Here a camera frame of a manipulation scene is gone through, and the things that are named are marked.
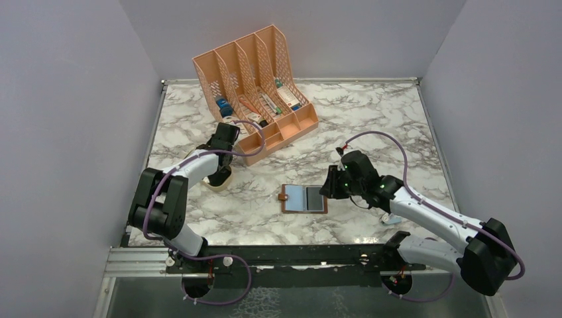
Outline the brown leather card holder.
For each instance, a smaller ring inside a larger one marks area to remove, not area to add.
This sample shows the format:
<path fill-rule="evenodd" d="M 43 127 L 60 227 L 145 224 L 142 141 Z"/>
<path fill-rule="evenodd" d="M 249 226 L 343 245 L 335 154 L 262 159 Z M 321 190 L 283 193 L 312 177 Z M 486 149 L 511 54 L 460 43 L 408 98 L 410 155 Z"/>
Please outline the brown leather card holder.
<path fill-rule="evenodd" d="M 324 196 L 323 211 L 307 211 L 306 209 L 306 188 L 314 185 L 294 185 L 282 184 L 281 192 L 278 194 L 278 201 L 281 203 L 281 212 L 293 214 L 327 214 L 327 198 Z"/>

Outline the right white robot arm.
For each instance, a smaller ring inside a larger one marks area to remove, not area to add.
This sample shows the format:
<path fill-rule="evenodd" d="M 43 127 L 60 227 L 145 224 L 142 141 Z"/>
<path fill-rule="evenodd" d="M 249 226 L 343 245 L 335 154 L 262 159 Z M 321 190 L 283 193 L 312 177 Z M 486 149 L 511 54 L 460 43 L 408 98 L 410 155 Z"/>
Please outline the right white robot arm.
<path fill-rule="evenodd" d="M 502 222 L 480 221 L 426 199 L 405 181 L 380 175 L 359 150 L 328 167 L 319 192 L 328 199 L 359 196 L 368 207 L 408 219 L 440 238 L 436 242 L 407 232 L 395 234 L 382 252 L 390 269 L 428 265 L 460 276 L 476 292 L 493 296 L 516 267 L 514 245 Z"/>

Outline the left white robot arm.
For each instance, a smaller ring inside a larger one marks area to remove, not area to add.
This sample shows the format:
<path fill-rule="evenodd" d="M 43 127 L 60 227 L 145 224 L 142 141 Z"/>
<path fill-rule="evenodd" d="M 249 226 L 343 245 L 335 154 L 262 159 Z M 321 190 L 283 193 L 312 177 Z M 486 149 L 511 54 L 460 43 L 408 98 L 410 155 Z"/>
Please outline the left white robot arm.
<path fill-rule="evenodd" d="M 131 203 L 128 224 L 146 231 L 182 252 L 183 263 L 192 272 L 207 266 L 208 242 L 184 224 L 188 191 L 199 182 L 225 186 L 232 174 L 232 151 L 240 128 L 219 123 L 210 139 L 183 162 L 164 170 L 142 171 Z"/>

